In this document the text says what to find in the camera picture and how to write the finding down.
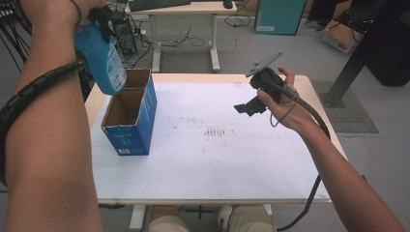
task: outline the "forearm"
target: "forearm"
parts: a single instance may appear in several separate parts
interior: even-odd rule
[[[318,127],[299,134],[307,144],[323,183],[348,231],[404,231],[372,187]]]
[[[46,11],[49,15],[33,23],[30,55],[17,91],[75,60],[77,12],[72,5],[56,5],[58,11]],[[101,230],[88,129],[78,75],[44,92],[18,117],[6,141],[7,229]]]

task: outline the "white desk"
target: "white desk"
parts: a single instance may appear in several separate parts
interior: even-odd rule
[[[217,52],[217,15],[235,14],[236,6],[232,2],[232,9],[223,7],[222,2],[191,2],[190,5],[155,9],[150,11],[131,12],[127,4],[128,15],[148,15],[154,41],[154,58],[152,72],[160,71],[161,43],[158,42],[157,28],[181,27],[187,25],[212,27],[212,39],[209,41],[212,67],[214,72],[220,70],[220,61]]]
[[[179,73],[154,73],[153,78],[159,104],[149,156],[119,157],[100,128],[107,101],[97,86],[86,102],[90,125],[95,122],[91,133],[99,202],[306,202],[317,171],[299,135],[273,129],[268,112],[249,117],[233,108],[255,96],[248,78]],[[323,117],[344,154],[308,78],[297,75],[295,86]],[[329,199],[321,185],[314,201]]]

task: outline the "blue cardboard box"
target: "blue cardboard box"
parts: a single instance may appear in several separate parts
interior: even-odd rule
[[[157,110],[150,70],[127,70],[123,90],[111,97],[102,130],[120,156],[148,155]]]

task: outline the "bottle label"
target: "bottle label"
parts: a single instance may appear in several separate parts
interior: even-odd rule
[[[115,91],[120,91],[127,81],[127,74],[120,56],[112,43],[109,43],[107,67],[112,87]]]

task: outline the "cardboard box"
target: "cardboard box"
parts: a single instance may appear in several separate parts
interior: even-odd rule
[[[305,3],[306,0],[259,0],[255,33],[296,35]]]
[[[334,19],[325,27],[323,35],[324,42],[346,54],[354,51],[364,36],[364,34],[336,21],[345,10],[350,8],[350,4],[351,1],[346,1],[336,5]]]
[[[150,70],[127,70],[127,83],[111,97],[102,131],[120,156],[148,155],[157,110]]]

